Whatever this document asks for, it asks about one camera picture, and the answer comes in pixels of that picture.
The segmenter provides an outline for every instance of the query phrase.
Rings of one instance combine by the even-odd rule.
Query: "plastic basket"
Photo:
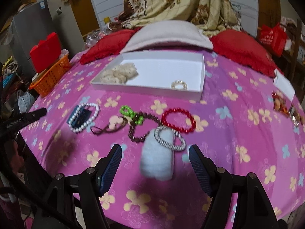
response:
[[[35,89],[39,95],[45,97],[54,86],[59,82],[61,77],[71,68],[68,55],[61,58],[54,64],[40,79],[31,83],[29,89]]]

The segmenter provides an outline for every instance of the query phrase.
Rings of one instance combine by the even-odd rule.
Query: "brown hair tie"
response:
[[[101,135],[102,133],[115,133],[115,132],[121,130],[124,126],[126,126],[126,124],[127,124],[127,122],[128,122],[128,120],[127,120],[126,118],[124,118],[124,117],[119,117],[119,118],[123,118],[123,123],[120,124],[119,127],[115,126],[114,129],[109,129],[109,128],[110,128],[110,125],[113,126],[112,123],[109,123],[109,124],[108,124],[107,126],[105,126],[103,129],[101,129],[101,128],[99,128],[99,127],[96,127],[96,126],[92,126],[92,127],[90,128],[90,130],[91,130],[91,132],[92,132],[94,135]]]
[[[159,120],[156,116],[152,115],[152,114],[147,114],[147,113],[143,113],[143,112],[138,112],[137,114],[135,114],[135,116],[133,117],[132,121],[130,122],[130,127],[129,127],[129,134],[128,137],[130,138],[130,140],[132,142],[135,143],[140,143],[140,142],[144,142],[147,135],[149,134],[149,132],[147,132],[146,134],[144,134],[142,137],[135,137],[134,133],[135,133],[135,127],[137,126],[137,124],[135,123],[135,121],[138,121],[140,116],[143,116],[144,119],[149,119],[149,120],[153,120],[154,122],[156,122],[158,125],[162,125],[161,120]]]

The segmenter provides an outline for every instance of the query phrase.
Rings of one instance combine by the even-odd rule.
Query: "brown bead bracelet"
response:
[[[146,134],[144,134],[142,137],[136,138],[134,136],[135,133],[135,127],[137,126],[137,124],[135,123],[135,121],[138,121],[140,116],[144,117],[145,119],[149,119],[149,120],[153,120],[154,122],[156,122],[158,125],[162,125],[161,120],[159,120],[156,116],[154,116],[153,114],[147,114],[147,113],[143,113],[143,112],[138,112],[135,114],[135,116],[133,117],[132,121],[130,122],[130,127],[129,127],[129,134],[128,137],[130,138],[130,140],[132,142],[135,143],[140,143],[140,142],[144,142],[147,135],[149,134],[149,132],[147,132]]]

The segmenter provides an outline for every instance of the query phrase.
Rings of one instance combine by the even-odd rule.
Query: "pink bedsheet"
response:
[[[132,228],[200,228],[210,198],[199,186],[188,148],[175,153],[172,180],[146,179],[139,172],[142,144],[130,141],[128,127],[94,136],[89,127],[74,134],[66,123],[73,108],[82,102],[100,104],[101,113],[91,126],[102,128],[110,116],[119,115],[122,105],[158,117],[166,108],[181,107],[197,122],[196,131],[185,135],[187,145],[197,144],[206,157],[231,173],[256,173],[281,218],[305,199],[305,127],[295,128],[288,118],[273,111],[271,93],[276,88],[272,79],[216,53],[202,53],[206,71],[199,102],[94,90],[90,80],[114,57],[80,65],[79,53],[73,59],[77,63],[55,89],[35,102],[33,109],[46,107],[47,116],[24,128],[22,136],[51,176],[79,174],[95,166],[112,145],[120,144],[121,164],[110,191],[100,199],[105,215]],[[294,103],[301,111],[296,98]],[[173,115],[171,120],[179,126],[189,124],[183,115]],[[145,121],[136,135],[153,127],[153,122]],[[236,196],[227,228],[232,227],[235,204]]]

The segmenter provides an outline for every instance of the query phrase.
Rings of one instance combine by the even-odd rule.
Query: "sticker on refrigerator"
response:
[[[45,8],[45,2],[40,2],[40,8],[41,9]]]

